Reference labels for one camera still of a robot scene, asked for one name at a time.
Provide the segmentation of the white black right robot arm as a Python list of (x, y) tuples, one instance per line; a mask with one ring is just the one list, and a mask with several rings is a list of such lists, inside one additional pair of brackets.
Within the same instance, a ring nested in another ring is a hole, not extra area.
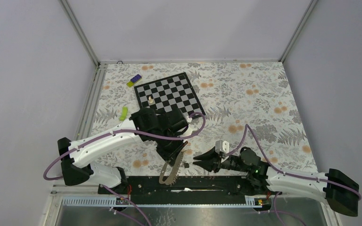
[(233, 170), (246, 173), (247, 188), (254, 194), (281, 192), (310, 198), (342, 215), (358, 216), (359, 185), (338, 169), (327, 173), (292, 172), (275, 169), (248, 147), (239, 155), (226, 156), (215, 148), (193, 158), (209, 172)]

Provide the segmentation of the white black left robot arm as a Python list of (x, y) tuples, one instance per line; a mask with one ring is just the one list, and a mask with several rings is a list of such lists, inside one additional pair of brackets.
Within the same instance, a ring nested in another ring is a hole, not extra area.
[(62, 177), (65, 185), (75, 186), (90, 181), (110, 187), (115, 193), (127, 189), (125, 172), (120, 167), (107, 167), (97, 159), (128, 145), (154, 141), (159, 155), (170, 165), (185, 143), (181, 137), (192, 134), (191, 119), (179, 109), (166, 112), (141, 108), (117, 126), (94, 136), (71, 141), (58, 140)]

